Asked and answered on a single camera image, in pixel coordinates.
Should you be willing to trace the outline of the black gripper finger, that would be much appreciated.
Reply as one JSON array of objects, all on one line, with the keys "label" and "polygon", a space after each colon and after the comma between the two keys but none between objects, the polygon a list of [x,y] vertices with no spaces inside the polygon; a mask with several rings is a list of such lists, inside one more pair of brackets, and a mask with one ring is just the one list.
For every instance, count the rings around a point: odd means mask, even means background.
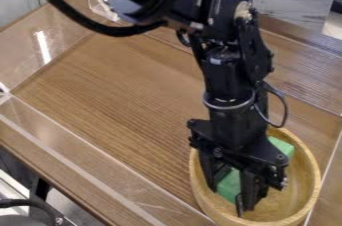
[{"label": "black gripper finger", "polygon": [[232,167],[227,164],[222,155],[199,152],[199,162],[208,188],[218,190],[218,184],[231,173]]},{"label": "black gripper finger", "polygon": [[243,217],[246,211],[253,211],[258,202],[267,197],[269,184],[262,170],[247,167],[239,172],[240,192],[235,195],[236,215]]}]

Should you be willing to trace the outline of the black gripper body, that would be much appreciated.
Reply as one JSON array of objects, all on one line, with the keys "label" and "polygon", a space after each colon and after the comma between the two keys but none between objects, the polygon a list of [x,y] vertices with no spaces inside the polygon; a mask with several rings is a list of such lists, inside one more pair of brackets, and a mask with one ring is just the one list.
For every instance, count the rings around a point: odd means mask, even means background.
[{"label": "black gripper body", "polygon": [[242,99],[218,99],[208,92],[203,103],[210,119],[191,119],[190,146],[198,152],[222,155],[227,164],[239,172],[257,167],[266,176],[269,187],[283,189],[285,168],[289,158],[271,144],[267,137],[269,95],[251,91]]}]

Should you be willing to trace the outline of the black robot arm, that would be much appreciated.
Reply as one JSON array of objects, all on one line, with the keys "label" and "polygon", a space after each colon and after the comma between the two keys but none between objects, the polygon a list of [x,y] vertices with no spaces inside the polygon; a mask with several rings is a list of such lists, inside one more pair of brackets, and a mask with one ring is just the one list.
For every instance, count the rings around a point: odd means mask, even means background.
[{"label": "black robot arm", "polygon": [[273,53],[262,40],[253,0],[108,0],[108,4],[130,24],[127,32],[166,26],[191,48],[204,78],[208,117],[188,121],[190,145],[210,190],[219,190],[235,175],[236,211],[254,210],[269,191],[283,188],[289,158],[267,136],[269,97],[277,92],[265,80],[274,70]]}]

